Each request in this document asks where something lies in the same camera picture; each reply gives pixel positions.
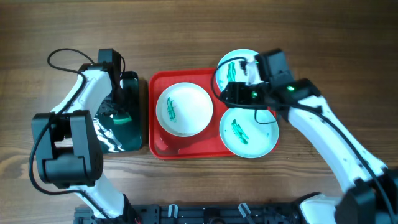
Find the green yellow sponge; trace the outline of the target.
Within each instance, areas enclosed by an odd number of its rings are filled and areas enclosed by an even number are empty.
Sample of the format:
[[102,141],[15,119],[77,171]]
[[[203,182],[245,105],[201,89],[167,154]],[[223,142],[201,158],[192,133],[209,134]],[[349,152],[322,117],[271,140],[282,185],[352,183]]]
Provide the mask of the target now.
[[111,117],[115,125],[124,125],[132,121],[129,113],[113,114]]

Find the white ridged plate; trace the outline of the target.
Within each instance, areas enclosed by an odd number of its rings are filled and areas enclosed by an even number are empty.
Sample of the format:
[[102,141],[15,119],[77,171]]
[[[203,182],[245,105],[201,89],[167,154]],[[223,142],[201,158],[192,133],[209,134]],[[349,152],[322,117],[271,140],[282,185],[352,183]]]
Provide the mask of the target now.
[[166,88],[155,107],[161,127],[178,137],[190,137],[202,132],[213,116],[213,102],[202,87],[181,82]]

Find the pale green plate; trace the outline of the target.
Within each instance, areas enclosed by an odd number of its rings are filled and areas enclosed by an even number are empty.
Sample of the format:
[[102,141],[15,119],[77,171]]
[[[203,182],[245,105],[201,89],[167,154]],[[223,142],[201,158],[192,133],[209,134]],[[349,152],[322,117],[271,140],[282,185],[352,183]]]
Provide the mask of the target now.
[[279,126],[269,110],[230,108],[221,118],[220,138],[233,154],[254,159],[276,147]]

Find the pale blue plate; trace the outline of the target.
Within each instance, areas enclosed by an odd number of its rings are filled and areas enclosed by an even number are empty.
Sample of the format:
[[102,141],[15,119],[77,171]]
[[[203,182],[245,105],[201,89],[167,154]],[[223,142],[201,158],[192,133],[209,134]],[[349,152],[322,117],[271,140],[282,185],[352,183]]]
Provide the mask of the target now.
[[[245,82],[247,85],[258,84],[262,82],[254,61],[254,56],[258,52],[251,49],[236,49],[227,53],[220,61],[218,66],[222,66],[216,71],[216,82],[220,91],[223,91],[229,82]],[[223,63],[231,58],[244,57],[248,63],[246,64],[246,72],[241,68],[241,60],[233,60]]]

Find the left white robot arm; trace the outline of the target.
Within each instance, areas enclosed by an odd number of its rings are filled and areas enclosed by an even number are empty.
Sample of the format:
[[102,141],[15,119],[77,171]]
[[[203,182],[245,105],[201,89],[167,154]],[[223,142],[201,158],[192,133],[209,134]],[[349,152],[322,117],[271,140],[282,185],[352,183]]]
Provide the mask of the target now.
[[47,195],[76,194],[102,223],[139,223],[103,172],[105,154],[142,146],[139,79],[115,63],[88,63],[65,99],[32,119],[29,179]]

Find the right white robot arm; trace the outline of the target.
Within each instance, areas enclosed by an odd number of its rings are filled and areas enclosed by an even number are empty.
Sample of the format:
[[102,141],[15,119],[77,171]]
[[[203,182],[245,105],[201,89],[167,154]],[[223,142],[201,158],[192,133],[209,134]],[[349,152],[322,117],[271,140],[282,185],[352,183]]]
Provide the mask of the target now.
[[318,194],[300,202],[305,223],[397,223],[397,171],[355,139],[310,80],[278,85],[230,82],[220,97],[229,108],[279,112],[330,166],[344,195]]

